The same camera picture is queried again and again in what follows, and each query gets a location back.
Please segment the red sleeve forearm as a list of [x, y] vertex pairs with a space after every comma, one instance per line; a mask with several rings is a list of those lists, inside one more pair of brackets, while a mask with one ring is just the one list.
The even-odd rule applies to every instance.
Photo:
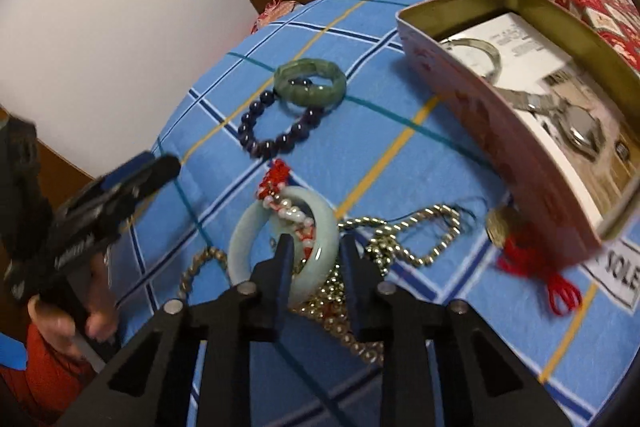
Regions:
[[1, 366], [1, 425], [54, 426], [96, 372], [55, 351], [34, 324], [27, 329], [26, 355], [24, 369]]

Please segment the person's left hand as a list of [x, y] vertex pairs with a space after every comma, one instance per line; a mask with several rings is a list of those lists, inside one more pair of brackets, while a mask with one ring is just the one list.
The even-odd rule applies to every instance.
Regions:
[[[90, 281], [84, 300], [89, 316], [85, 333], [99, 343], [113, 337], [118, 327], [115, 297], [108, 287], [104, 254], [95, 254], [90, 263]], [[84, 357], [74, 343], [75, 322], [70, 315], [34, 296], [28, 302], [28, 314], [41, 337], [56, 351], [81, 361]]]

